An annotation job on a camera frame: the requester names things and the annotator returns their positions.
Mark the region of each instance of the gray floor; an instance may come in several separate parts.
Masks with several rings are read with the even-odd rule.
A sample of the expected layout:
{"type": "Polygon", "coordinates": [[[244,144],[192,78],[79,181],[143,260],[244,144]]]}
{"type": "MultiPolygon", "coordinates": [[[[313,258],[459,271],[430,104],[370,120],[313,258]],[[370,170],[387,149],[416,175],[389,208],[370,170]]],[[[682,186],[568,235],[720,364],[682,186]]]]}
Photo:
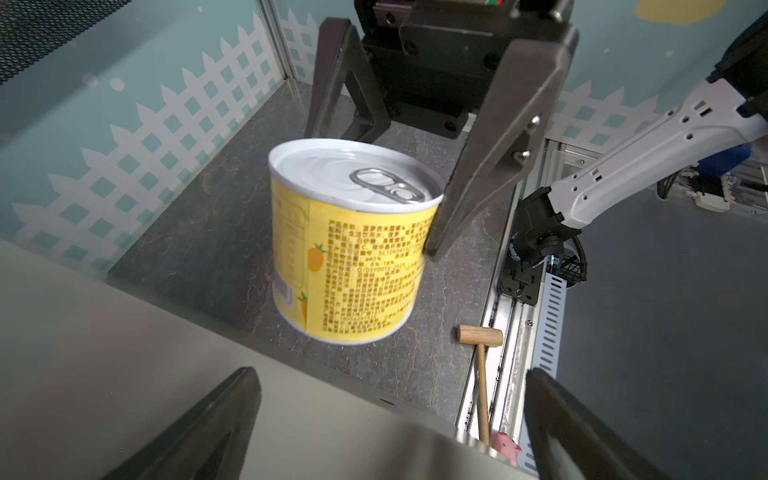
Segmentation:
{"type": "MultiPolygon", "coordinates": [[[[301,138],[311,87],[288,82],[254,115],[111,270],[192,309],[239,326],[453,423],[472,356],[453,327],[479,325],[509,201],[482,212],[439,262],[427,262],[411,318],[368,346],[331,346],[281,320],[270,292],[272,227],[267,154],[301,138]]],[[[353,105],[339,100],[334,134],[353,105]]],[[[411,154],[446,180],[458,140],[393,124],[376,143],[411,154]]]]}
{"type": "Polygon", "coordinates": [[[581,238],[558,380],[673,478],[768,478],[768,227],[644,190],[581,238]]]}

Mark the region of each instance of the barcode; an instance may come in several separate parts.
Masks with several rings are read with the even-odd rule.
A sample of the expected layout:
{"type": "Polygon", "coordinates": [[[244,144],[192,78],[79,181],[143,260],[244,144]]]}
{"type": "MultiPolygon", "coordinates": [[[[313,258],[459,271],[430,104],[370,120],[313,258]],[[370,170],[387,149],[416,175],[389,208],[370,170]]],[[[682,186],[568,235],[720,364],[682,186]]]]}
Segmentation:
{"type": "Polygon", "coordinates": [[[273,288],[288,308],[293,308],[293,288],[275,270],[273,288]]]}

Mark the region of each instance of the silver can lid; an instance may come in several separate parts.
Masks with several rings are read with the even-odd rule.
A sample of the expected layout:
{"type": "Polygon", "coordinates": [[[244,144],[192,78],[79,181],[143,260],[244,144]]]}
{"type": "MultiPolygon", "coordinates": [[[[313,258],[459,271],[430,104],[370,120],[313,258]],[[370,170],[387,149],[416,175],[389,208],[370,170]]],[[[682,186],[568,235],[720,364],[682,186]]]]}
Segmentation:
{"type": "Polygon", "coordinates": [[[332,138],[289,141],[270,152],[270,171],[304,197],[372,214],[428,210],[445,181],[413,157],[332,138]]]}

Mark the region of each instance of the tin can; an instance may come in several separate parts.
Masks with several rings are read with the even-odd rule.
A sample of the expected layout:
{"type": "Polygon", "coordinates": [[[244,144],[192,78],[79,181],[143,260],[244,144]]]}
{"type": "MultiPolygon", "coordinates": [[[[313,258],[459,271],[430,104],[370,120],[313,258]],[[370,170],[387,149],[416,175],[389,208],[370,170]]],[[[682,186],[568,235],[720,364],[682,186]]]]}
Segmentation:
{"type": "Polygon", "coordinates": [[[322,138],[272,149],[270,173],[283,318],[343,345],[395,332],[413,310],[445,181],[408,155],[322,138]]]}

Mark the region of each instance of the wooden mallet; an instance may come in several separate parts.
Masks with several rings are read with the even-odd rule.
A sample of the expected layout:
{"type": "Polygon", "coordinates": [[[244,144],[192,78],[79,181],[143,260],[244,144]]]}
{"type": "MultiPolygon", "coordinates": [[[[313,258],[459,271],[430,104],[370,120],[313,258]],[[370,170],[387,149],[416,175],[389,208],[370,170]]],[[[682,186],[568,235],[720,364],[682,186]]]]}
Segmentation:
{"type": "Polygon", "coordinates": [[[504,343],[504,333],[501,330],[484,326],[459,325],[456,336],[460,343],[477,346],[478,359],[478,423],[480,441],[491,445],[491,428],[488,426],[488,385],[485,381],[485,347],[501,346],[504,343]]]}

